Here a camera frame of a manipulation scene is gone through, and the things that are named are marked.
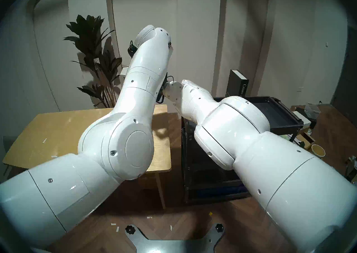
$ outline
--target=wooden floor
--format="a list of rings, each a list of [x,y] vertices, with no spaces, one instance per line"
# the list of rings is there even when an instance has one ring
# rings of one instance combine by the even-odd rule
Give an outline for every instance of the wooden floor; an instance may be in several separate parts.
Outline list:
[[[352,154],[357,155],[357,129],[333,107],[323,106],[321,110],[313,137],[327,152],[324,161],[344,173],[344,161]],[[214,223],[220,222],[226,233],[215,248],[217,253],[294,252],[293,246],[253,198],[199,206],[183,205],[181,121],[176,114],[169,116],[172,170],[160,174],[167,209],[162,210],[156,189],[142,189],[138,180],[126,181],[96,211],[48,250],[54,253],[135,252],[124,233],[128,224],[135,224],[148,239],[195,239],[203,237]],[[117,226],[120,227],[119,232],[116,232]]]

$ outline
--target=potted plant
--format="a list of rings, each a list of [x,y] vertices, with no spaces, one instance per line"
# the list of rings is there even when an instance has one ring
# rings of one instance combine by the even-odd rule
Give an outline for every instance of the potted plant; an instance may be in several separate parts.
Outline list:
[[[67,27],[73,33],[77,34],[78,37],[69,36],[65,37],[63,40],[72,41],[76,48],[85,55],[84,63],[77,61],[71,62],[76,62],[88,67],[98,78],[99,85],[92,85],[92,87],[84,85],[81,88],[77,88],[80,91],[100,100],[100,102],[95,104],[94,107],[102,103],[105,108],[112,108],[116,103],[114,81],[119,77],[117,73],[118,67],[121,65],[122,58],[111,58],[108,50],[102,53],[102,41],[111,32],[115,31],[112,30],[104,35],[104,33],[108,30],[107,28],[101,33],[100,28],[103,21],[104,19],[101,19],[100,16],[95,18],[88,15],[87,19],[85,19],[81,15],[78,15],[76,22],[70,22],[70,24],[67,25]]]

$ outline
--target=screw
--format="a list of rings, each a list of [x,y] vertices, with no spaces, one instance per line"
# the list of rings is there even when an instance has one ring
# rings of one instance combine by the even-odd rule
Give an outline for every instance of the screw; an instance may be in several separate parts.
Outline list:
[[[218,233],[222,233],[223,230],[224,230],[223,225],[220,224],[220,223],[217,223],[217,225],[216,225],[216,230],[217,230]]]
[[[126,228],[125,228],[125,231],[129,234],[129,235],[132,235],[135,233],[135,228],[131,225],[128,225]]]

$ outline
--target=robotic arm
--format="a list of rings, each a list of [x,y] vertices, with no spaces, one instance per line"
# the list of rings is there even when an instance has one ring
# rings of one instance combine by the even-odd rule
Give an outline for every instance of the robotic arm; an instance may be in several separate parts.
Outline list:
[[[85,130],[78,155],[58,157],[0,185],[4,212],[31,245],[45,247],[60,238],[120,183],[147,170],[154,153],[152,114],[161,89],[183,117],[197,124],[195,139],[207,155],[221,168],[234,169],[300,251],[313,250],[344,229],[357,192],[337,171],[270,133],[266,117],[245,99],[217,103],[188,80],[164,83],[172,52],[164,29],[145,27],[131,52],[115,108]]]

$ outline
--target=circular joint cover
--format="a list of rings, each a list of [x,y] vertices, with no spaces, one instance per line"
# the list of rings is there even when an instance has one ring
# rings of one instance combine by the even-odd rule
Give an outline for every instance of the circular joint cover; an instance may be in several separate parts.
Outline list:
[[[145,36],[151,31],[154,30],[155,27],[152,25],[147,25],[145,26],[136,36],[135,41],[134,41],[134,45],[139,48],[139,46],[141,45],[141,41],[145,38]]]
[[[110,165],[114,172],[125,180],[132,180],[143,174],[154,156],[152,131],[140,121],[140,117],[126,118],[110,137]]]

